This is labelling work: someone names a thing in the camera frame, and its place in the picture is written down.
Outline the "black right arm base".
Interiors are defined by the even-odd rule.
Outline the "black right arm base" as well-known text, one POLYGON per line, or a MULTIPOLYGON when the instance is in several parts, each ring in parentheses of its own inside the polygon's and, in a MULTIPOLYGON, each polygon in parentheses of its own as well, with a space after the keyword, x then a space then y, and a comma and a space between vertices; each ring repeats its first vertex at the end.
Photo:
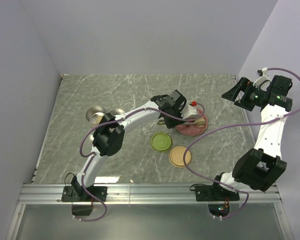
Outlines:
POLYGON ((193 184, 189 190, 195 193, 197 202, 208 203, 208 210, 215 218, 228 217, 231 211, 230 202, 240 200, 238 193, 213 184, 193 184))

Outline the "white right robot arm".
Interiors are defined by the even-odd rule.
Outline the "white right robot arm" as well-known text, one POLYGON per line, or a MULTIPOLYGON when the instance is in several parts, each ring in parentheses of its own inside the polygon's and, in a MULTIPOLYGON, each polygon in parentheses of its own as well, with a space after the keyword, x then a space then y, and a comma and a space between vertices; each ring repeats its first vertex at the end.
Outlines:
POLYGON ((281 141, 286 114, 293 104, 287 97, 292 85, 290 78, 281 75, 273 79, 260 77, 256 82, 242 77, 222 95, 248 111, 259 107, 262 125, 254 147, 237 161, 232 172, 222 173, 220 182, 210 188, 214 199, 222 200, 229 191, 247 187, 265 192, 284 173, 287 163, 282 160, 281 141))

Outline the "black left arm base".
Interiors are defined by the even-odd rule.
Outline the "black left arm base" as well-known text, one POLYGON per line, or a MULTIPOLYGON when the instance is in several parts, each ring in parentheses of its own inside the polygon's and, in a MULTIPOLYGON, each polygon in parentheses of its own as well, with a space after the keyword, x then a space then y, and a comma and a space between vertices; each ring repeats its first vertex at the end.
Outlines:
POLYGON ((79 219, 81 217, 89 217, 94 209, 95 203, 105 205, 107 198, 107 186, 89 186, 84 188, 79 184, 77 176, 70 172, 64 179, 64 187, 61 195, 62 203, 72 203, 71 213, 79 219))

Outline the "steel food tongs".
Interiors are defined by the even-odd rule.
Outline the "steel food tongs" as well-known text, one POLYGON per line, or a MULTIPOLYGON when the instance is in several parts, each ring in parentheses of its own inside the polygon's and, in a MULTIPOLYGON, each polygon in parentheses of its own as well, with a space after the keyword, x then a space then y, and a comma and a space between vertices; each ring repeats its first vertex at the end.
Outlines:
MULTIPOLYGON (((182 122, 181 124, 182 124, 182 125, 195 125, 194 122, 195 122, 195 121, 182 122)), ((157 122, 157 125, 159 125, 159 126, 165 125, 165 124, 166 124, 166 123, 165 123, 165 121, 164 121, 163 119, 161 119, 161 120, 159 120, 159 121, 157 122)))

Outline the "steamed white bun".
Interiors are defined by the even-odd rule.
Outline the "steamed white bun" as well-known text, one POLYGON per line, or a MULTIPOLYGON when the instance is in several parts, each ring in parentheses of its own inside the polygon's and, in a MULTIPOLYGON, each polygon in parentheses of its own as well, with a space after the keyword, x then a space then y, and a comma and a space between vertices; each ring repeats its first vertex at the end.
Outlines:
POLYGON ((202 128, 206 125, 206 120, 204 118, 199 118, 197 120, 194 121, 195 126, 198 128, 202 128))

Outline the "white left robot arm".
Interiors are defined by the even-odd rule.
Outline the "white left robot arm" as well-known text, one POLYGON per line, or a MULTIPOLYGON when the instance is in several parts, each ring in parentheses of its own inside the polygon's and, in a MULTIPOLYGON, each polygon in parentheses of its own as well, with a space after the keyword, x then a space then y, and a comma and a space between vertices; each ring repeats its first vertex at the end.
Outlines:
POLYGON ((91 196, 91 186, 102 165, 108 157, 115 155, 123 145, 125 133, 134 128, 163 118, 168 129, 184 123, 189 114, 185 114, 186 98, 177 90, 167 95, 157 95, 140 107, 123 114, 106 113, 100 123, 90 132, 93 133, 91 153, 83 153, 81 143, 79 153, 87 158, 81 171, 71 180, 71 194, 79 201, 86 201, 91 196))

